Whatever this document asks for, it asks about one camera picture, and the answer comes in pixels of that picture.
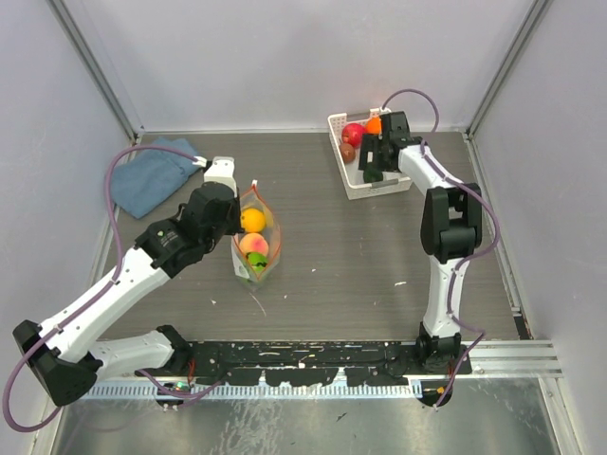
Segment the orange toy fruit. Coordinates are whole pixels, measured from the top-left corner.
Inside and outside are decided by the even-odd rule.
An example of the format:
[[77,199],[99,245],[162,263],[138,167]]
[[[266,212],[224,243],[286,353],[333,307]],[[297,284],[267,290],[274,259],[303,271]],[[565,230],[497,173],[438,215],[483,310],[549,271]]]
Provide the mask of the orange toy fruit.
[[370,135],[379,135],[382,132],[381,118],[370,118],[365,124],[365,131]]

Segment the red toy apple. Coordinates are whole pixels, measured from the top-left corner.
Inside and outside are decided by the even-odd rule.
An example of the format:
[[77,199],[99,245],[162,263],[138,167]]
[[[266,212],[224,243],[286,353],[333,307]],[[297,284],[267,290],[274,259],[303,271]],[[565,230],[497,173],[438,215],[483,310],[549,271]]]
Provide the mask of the red toy apple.
[[365,134],[366,128],[363,125],[359,123],[347,123],[341,131],[341,142],[357,148],[360,146]]

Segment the yellow toy lemon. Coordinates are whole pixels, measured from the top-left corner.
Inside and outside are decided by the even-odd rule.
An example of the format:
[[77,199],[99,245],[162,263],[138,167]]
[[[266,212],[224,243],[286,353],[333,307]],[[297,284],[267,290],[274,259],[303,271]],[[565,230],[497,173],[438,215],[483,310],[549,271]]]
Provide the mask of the yellow toy lemon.
[[241,212],[241,226],[245,233],[260,233],[267,225],[265,214],[256,208],[244,209]]

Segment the pink toy peach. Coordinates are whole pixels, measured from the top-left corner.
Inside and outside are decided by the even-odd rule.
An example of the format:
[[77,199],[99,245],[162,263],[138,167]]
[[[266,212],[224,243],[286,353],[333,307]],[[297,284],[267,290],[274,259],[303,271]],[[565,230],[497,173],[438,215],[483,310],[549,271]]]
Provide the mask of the pink toy peach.
[[266,256],[269,243],[260,233],[247,233],[239,241],[239,248],[245,255],[255,252]]

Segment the clear zip bag orange zipper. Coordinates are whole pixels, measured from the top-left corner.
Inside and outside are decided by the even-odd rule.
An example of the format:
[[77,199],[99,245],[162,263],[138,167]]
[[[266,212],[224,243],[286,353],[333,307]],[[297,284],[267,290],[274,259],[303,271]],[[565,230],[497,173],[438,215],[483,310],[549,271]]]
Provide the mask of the clear zip bag orange zipper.
[[241,227],[230,241],[235,277],[250,288],[261,286],[280,261],[283,235],[273,210],[262,197],[258,181],[240,197]]

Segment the green toy fruit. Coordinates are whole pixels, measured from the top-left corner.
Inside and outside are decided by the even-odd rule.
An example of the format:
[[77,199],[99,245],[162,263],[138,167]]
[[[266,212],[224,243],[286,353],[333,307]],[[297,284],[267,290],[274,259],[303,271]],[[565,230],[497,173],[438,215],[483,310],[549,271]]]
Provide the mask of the green toy fruit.
[[248,274],[247,281],[251,284],[261,283],[267,274],[267,257],[260,252],[251,251],[246,254],[245,260],[245,269]]

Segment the dark green toy avocado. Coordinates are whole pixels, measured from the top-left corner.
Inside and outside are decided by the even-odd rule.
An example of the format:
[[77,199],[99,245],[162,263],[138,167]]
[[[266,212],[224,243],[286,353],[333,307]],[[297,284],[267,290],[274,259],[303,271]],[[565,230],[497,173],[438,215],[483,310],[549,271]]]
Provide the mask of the dark green toy avocado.
[[373,167],[367,167],[363,171],[363,181],[368,184],[381,182],[384,179],[383,172]]

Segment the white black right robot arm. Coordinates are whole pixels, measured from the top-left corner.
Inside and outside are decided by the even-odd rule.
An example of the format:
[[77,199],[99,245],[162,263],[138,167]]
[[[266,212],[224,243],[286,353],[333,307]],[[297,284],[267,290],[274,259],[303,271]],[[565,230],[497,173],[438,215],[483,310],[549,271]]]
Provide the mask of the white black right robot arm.
[[424,195],[420,241],[430,260],[431,280],[414,359],[424,372],[438,373],[461,349],[461,329],[454,320],[467,270],[462,261],[482,243],[481,191],[435,160],[427,142],[412,135],[404,112],[383,111],[378,119],[381,131],[365,134],[361,141],[359,169],[372,185],[386,173],[404,173]]

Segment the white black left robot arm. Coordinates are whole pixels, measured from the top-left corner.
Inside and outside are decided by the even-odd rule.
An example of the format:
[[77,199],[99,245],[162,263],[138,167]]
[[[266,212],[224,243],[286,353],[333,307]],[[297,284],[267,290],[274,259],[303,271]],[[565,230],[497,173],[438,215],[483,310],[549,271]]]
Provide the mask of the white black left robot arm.
[[42,323],[21,322],[13,337],[52,402],[72,404],[97,381],[137,370],[184,373],[192,348],[170,325],[110,342],[99,337],[146,295],[199,263],[224,236],[241,230],[236,184],[205,182],[175,216],[148,226],[121,263],[62,312]]

